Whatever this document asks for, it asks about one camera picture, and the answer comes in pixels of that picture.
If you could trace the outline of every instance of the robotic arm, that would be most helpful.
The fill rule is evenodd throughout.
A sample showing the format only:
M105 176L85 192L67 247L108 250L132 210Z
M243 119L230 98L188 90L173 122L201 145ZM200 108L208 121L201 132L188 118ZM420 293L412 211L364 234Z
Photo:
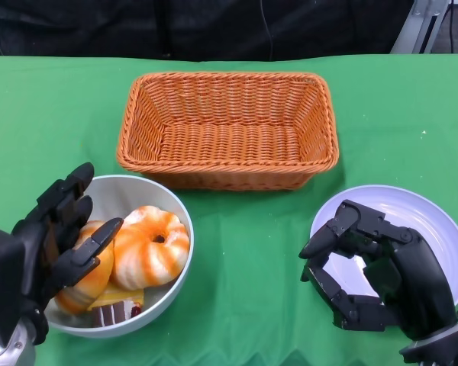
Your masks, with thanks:
M363 273L378 297L349 295L323 269L335 252L363 257ZM404 361L458 366L458 314L450 286L434 253L416 230L397 227L385 214L343 201L300 252L310 281L342 329L383 331L391 325L414 343Z
M34 363L33 345L48 333L44 310L66 286L98 266L96 258L123 220L109 220L73 248L93 203L83 192L94 175L86 163L55 181L11 234L0 230L0 365Z

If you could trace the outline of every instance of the donut hole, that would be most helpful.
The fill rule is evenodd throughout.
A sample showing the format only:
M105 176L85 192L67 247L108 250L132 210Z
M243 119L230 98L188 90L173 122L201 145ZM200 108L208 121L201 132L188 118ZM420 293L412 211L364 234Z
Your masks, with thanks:
M154 242L164 243L165 237L163 235L156 235L153 239Z

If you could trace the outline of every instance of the green table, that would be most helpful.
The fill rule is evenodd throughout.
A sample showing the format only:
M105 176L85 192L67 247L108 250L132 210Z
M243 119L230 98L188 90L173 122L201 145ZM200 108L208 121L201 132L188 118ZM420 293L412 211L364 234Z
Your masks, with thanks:
M458 223L458 56L346 56L284 63L0 58L0 228L84 161L115 161L130 84L166 70L311 71L331 88L338 166L295 192L176 192L195 225L192 269L173 305L119 339L52 330L37 365L401 364L397 329L345 332L297 254L318 208L345 188L396 185Z

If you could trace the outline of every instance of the orange bun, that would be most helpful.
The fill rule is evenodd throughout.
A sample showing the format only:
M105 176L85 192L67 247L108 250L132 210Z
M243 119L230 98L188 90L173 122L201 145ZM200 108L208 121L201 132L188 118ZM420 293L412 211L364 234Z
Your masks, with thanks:
M127 290L165 284L185 267L189 250L186 228L175 214L139 207L115 237L111 279Z
M89 221L80 231L75 248L85 242L101 225L102 221ZM114 266L114 241L97 257L100 264L78 284L62 289L55 297L58 307L65 313L76 315L84 312L104 292Z

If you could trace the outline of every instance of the wicker basket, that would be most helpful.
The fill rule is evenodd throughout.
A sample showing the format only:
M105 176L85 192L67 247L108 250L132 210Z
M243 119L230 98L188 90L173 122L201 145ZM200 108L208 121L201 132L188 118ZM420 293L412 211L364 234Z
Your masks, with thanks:
M234 191L299 188L338 156L329 89L308 73L144 75L117 151L167 187Z

